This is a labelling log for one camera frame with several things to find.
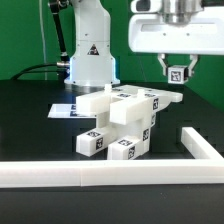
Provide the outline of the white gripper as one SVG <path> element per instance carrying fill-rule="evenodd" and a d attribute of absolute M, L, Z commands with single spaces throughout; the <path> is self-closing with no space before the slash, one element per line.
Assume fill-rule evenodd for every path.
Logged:
<path fill-rule="evenodd" d="M 197 14 L 186 25 L 170 25 L 158 15 L 135 15 L 129 22 L 128 43 L 133 52 L 159 53 L 164 76 L 169 68 L 166 54 L 191 54 L 184 75 L 187 82 L 194 75 L 198 55 L 224 55 L 224 18 Z"/>

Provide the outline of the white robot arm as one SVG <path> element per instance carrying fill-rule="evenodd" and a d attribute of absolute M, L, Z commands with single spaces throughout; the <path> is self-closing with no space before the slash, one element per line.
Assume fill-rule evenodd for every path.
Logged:
<path fill-rule="evenodd" d="M 76 51 L 69 61 L 68 85 L 116 85 L 110 53 L 110 15 L 100 0 L 71 0 Z M 193 76 L 201 55 L 224 55 L 224 3 L 203 0 L 133 0 L 128 44 L 132 51 L 156 53 L 170 84 Z"/>

